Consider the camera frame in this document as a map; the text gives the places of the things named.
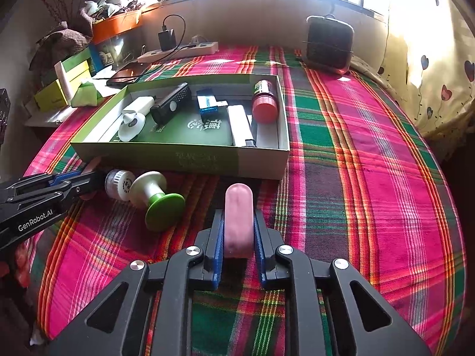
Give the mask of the person left hand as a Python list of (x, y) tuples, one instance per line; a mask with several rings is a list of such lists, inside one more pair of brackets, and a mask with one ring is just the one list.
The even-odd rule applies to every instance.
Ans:
[(29, 251), (25, 242), (8, 250), (1, 258), (0, 277), (13, 276), (18, 285), (27, 288), (30, 284)]

